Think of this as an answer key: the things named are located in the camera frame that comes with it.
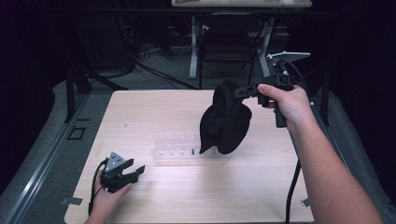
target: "black cable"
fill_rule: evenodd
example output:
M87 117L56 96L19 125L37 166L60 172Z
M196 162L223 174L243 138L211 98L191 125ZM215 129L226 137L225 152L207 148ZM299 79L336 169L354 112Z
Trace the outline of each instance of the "black cable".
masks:
M303 83L303 89L305 90L306 95L308 96L309 102L311 102L311 94L309 93L308 86L306 85L305 79L304 79L303 75L301 74L300 70L296 67L296 65L294 65L291 62L289 62L286 59L279 59L279 61L289 65L294 70L294 72L298 75L298 77L300 78L301 82Z
M185 86L185 87L188 87L188 88L190 88L190 89L192 89L192 90L198 90L196 87L190 85L189 83L183 82L183 81L181 81L181 80L179 80L179 79L177 79L177 78L174 78L174 77L172 77L172 76L170 76L170 75L167 75L167 74L165 74L165 73L163 73L163 72L160 72L160 71L158 71L158 70L155 70L155 69L153 69L153 68L150 68L150 67L148 67L148 66L146 66L146 65L144 65L144 64L142 64L142 63L136 63L136 64L139 65L142 69L144 69L144 70L150 72L150 73L153 74L154 76L162 77L162 78L165 79L166 81L169 80L169 81L176 82L176 83L178 83L178 84L180 84L180 85L183 85L183 86Z
M95 174L93 175L93 181L92 181L92 188L91 188L91 201L88 204L88 216L91 215L91 211L93 209L93 200L95 199L96 194L99 192L99 190L101 190L103 188L103 186L101 188L99 188L99 190L96 191L95 193L95 183L96 183L96 177L98 175L99 169L101 168L101 166L106 165L108 162L108 158L106 158L104 161L102 161L98 167L96 168Z
M298 180L298 176L300 174L300 170L301 170L300 160L297 160L296 169L294 171L293 180L291 181L291 185L290 185L290 189L289 189L289 193L288 193L288 199L286 200L286 221L285 221L286 224L290 223L291 198L293 196L293 192L294 192L294 189L295 189L296 184L297 184L297 180Z

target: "hand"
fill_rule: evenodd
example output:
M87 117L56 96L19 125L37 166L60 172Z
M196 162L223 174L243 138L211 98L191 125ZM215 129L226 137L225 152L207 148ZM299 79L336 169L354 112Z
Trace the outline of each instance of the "hand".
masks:
M294 86L292 91L282 91L276 87L260 84L259 92L278 102L280 112L285 116L288 129L294 132L296 126L315 122L308 97L303 88Z
M100 170L95 180L95 192L98 193L93 200L92 212L86 223L106 223L123 196L132 188L130 183L117 192L110 193L100 183L102 173L103 170Z

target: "forearm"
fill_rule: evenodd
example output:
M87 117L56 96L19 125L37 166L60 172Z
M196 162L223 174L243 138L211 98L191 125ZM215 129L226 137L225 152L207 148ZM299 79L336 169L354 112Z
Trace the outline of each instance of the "forearm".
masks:
M373 202L312 119L292 133L318 223L381 223Z

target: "table surface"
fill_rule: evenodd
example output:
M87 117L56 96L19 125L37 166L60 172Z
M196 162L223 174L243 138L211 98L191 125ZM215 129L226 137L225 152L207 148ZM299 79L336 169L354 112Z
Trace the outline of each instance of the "table surface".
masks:
M157 135L199 137L199 123L212 97L213 91L114 92L74 193L82 203L69 205L65 222L83 223L88 217L94 171L112 151L134 159L125 174L141 165L146 171L109 222L283 222L297 157L287 129L276 128L274 112L258 105L256 98L244 100L252 119L233 153L209 159L153 158ZM300 175L291 221L313 221L310 208L301 204L306 198Z
M186 0L173 7L311 7L311 0Z

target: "human arm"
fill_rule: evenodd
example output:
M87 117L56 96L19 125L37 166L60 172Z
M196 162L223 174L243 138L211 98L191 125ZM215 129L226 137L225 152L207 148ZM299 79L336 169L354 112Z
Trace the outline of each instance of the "human arm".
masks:
M372 200L335 153L319 128L305 91L261 84L278 101L296 144L312 213L317 223L382 223Z
M95 192L97 192L97 194L94 197L91 215L85 222L86 224L106 223L116 210L117 205L123 196L125 196L125 194L128 193L128 191L132 188L132 184L128 184L114 193L106 191L102 188L100 183L102 172L103 170L99 171L95 179Z

